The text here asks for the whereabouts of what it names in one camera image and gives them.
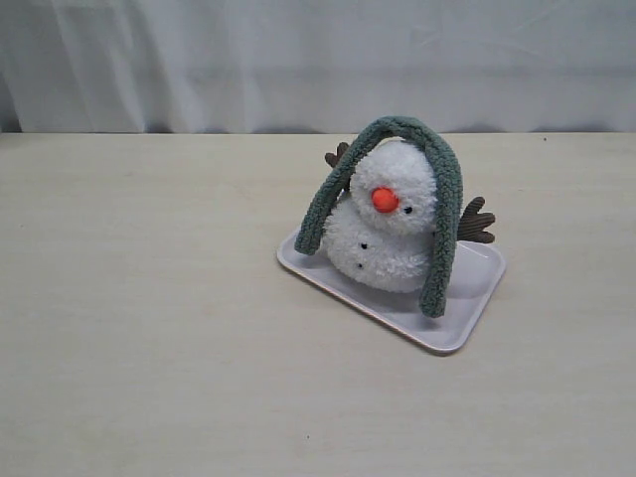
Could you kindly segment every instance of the orange nose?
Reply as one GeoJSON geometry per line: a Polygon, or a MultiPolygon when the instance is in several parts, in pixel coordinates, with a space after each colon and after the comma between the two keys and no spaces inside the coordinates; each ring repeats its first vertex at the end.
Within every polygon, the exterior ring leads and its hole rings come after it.
{"type": "Polygon", "coordinates": [[[388,214],[398,208],[399,199],[388,187],[379,187],[371,193],[371,202],[378,212],[388,214]]]}

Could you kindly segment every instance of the brown antler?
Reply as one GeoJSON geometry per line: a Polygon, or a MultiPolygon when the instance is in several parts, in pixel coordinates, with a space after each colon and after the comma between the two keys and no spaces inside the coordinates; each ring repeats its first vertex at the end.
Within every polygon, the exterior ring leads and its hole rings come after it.
{"type": "MultiPolygon", "coordinates": [[[[336,167],[347,149],[349,149],[349,144],[341,142],[336,148],[336,154],[333,152],[325,154],[325,161],[327,161],[327,164],[332,168],[336,167]]],[[[349,191],[349,185],[350,181],[347,181],[344,187],[345,191],[349,191]]],[[[457,228],[458,240],[480,243],[492,243],[495,241],[495,236],[489,232],[485,232],[485,229],[495,223],[495,216],[491,213],[479,214],[479,211],[481,211],[485,204],[486,200],[483,197],[476,197],[466,206],[459,220],[459,227],[457,228]]]]}

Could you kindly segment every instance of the fluffy white body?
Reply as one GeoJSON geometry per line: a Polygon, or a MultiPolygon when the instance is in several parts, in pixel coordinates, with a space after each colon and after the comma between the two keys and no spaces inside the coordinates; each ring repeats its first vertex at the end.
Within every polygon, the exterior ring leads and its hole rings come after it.
{"type": "Polygon", "coordinates": [[[391,292],[420,288],[433,244],[436,183],[424,154],[387,142],[357,165],[325,223],[323,246],[334,266],[368,286],[391,292]],[[380,212],[374,191],[389,189],[397,206],[380,212]]]}

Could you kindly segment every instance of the snowman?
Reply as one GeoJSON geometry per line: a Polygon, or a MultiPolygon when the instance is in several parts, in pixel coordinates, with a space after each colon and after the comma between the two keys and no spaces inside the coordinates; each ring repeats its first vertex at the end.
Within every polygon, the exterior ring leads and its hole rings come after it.
{"type": "Polygon", "coordinates": [[[477,214],[482,198],[460,217],[462,177],[450,146],[415,118],[386,116],[325,157],[333,170],[296,251],[323,249],[340,272],[372,288],[419,290],[422,313],[442,316],[457,241],[492,241],[483,230],[495,221],[477,214]]]}

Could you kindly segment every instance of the plastic tray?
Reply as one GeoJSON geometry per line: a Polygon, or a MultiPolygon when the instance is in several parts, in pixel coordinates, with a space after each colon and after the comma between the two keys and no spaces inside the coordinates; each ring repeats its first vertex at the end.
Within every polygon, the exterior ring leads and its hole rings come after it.
{"type": "Polygon", "coordinates": [[[431,319],[417,306],[418,292],[388,293],[358,283],[338,271],[322,249],[311,256],[298,253],[297,234],[278,248],[282,266],[436,355],[452,354],[466,344],[506,270],[506,260],[492,245],[459,242],[446,314],[431,319]]]}

